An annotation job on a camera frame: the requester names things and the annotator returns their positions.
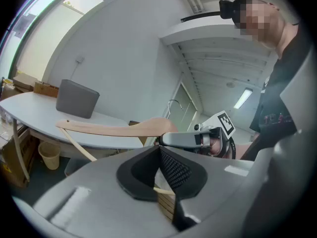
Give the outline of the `wooden clothes hanger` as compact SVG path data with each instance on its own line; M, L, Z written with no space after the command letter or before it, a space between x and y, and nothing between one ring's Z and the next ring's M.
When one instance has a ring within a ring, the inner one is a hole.
M106 126L72 120L59 120L55 125L66 136L70 143L92 162L97 159L70 136L68 133L69 130L85 134L114 137L160 137L165 133L178 131L177 127L166 118L151 118L127 127Z

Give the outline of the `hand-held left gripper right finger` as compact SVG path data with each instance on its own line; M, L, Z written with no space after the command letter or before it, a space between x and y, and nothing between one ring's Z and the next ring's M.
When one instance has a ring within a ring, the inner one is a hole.
M258 163L159 148L161 171L176 178L174 219L160 232L244 232L259 191Z

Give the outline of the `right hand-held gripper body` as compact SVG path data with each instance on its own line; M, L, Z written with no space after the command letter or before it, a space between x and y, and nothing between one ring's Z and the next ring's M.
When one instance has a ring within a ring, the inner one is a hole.
M235 126L227 115L226 111L221 111L203 123L194 126L195 131L210 131L212 138L219 138L222 143L221 153L217 158L235 159L236 147L232 138L233 133L236 131ZM195 150L196 153L201 154L201 148Z

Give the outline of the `flat cardboard box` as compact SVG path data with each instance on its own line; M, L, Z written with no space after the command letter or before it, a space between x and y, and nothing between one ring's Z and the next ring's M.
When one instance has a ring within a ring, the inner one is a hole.
M13 85L22 92L32 92L37 81L38 80L32 76L20 73L13 78Z

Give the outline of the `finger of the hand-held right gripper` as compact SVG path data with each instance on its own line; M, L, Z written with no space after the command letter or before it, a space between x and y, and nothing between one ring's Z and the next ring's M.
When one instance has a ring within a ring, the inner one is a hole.
M167 132L159 138L162 146L197 149L210 146L210 131Z

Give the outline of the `wicker wastebasket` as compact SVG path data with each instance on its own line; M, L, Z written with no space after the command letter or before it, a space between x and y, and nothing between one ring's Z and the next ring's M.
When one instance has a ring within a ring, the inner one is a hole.
M49 170L58 169L61 152L59 146L43 141L38 146L38 152Z

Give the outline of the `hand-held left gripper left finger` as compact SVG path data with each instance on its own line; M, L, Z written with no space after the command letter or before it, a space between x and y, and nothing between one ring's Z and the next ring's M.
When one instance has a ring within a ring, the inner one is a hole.
M178 233L157 202L136 200L117 182L119 166L143 152L131 150L87 163L30 206L13 201L44 238L171 238Z

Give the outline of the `wooden slatted board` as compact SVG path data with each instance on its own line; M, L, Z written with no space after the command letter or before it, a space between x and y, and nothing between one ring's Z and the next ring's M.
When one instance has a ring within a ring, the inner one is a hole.
M167 219L172 221L174 217L175 196L159 193L158 205Z

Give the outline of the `person's right hand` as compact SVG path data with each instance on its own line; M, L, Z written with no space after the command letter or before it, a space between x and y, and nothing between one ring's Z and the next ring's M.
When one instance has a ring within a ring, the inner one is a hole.
M212 138L209 136L203 136L201 154L206 156L215 157L221 153L222 143L219 138Z

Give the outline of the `cardboard boxes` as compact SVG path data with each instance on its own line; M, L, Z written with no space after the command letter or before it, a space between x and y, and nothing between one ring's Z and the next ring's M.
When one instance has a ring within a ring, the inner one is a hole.
M34 93L45 95L48 97L53 97L53 98L57 98L58 91L59 91L58 87L52 86L50 84L47 84L41 81L35 82L34 90L33 90Z

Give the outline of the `glass sliding door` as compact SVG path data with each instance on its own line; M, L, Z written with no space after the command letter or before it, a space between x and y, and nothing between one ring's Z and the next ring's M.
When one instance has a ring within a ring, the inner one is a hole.
M42 79L71 27L104 0L28 0L0 41L0 79L25 73Z

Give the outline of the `taped cardboard cartons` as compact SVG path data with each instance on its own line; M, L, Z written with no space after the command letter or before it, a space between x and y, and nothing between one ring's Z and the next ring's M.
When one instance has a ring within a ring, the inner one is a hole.
M28 128L25 126L18 130L18 137L20 139L22 159L27 172L30 173L37 153L39 140L31 136ZM25 188L28 185L28 180L16 154L13 138L6 141L0 137L0 174L3 175L7 182L16 187Z

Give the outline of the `white table leg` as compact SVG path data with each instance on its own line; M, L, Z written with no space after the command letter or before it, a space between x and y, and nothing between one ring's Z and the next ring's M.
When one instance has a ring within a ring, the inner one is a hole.
M27 179L27 181L29 182L30 176L29 176L29 173L28 173L26 166L24 164L23 157L21 154L21 149L20 149L20 140L19 140L19 136L18 136L17 120L14 118L12 119L12 126L13 126L13 139L14 139L16 154L17 154L19 163L21 165L21 168L23 170L24 176Z

